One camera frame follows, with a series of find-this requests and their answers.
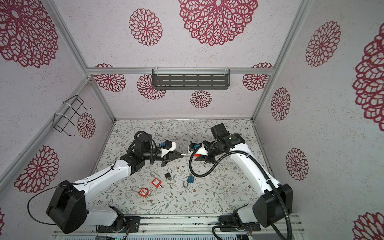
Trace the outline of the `blue padlock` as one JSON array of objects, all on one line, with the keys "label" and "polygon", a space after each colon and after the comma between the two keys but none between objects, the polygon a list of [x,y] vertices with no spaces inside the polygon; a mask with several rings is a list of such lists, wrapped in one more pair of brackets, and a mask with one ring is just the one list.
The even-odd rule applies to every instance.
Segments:
[{"label": "blue padlock", "polygon": [[194,175],[193,174],[190,174],[187,179],[185,181],[183,181],[183,187],[184,188],[187,188],[189,186],[189,184],[193,184],[194,183]]}]

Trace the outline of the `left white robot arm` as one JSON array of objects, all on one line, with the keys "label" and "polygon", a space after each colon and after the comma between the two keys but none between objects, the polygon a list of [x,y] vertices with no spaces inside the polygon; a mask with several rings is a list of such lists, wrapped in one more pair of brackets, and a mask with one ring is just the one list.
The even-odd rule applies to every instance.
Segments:
[{"label": "left white robot arm", "polygon": [[46,214],[65,234],[83,226],[100,226],[112,232],[127,227],[125,215],[114,206],[91,207],[89,201],[115,182],[127,178],[145,166],[146,161],[167,163],[183,158],[176,150],[176,143],[164,141],[156,146],[150,135],[139,135],[129,146],[127,153],[105,168],[74,183],[61,182],[48,205]]}]

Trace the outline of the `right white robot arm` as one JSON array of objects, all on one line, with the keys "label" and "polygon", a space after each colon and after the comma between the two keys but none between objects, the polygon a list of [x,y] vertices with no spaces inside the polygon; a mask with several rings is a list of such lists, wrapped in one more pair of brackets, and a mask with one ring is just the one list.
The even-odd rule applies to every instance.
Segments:
[{"label": "right white robot arm", "polygon": [[191,173],[198,178],[206,177],[225,157],[230,157],[244,172],[257,194],[254,204],[234,210],[233,222],[237,225],[256,222],[265,228],[282,219],[289,224],[293,189],[288,184],[282,185],[265,170],[240,134],[229,133],[224,124],[212,127],[211,132],[215,139],[213,142],[191,143],[188,151],[190,161],[203,161],[213,166],[205,174]]}]

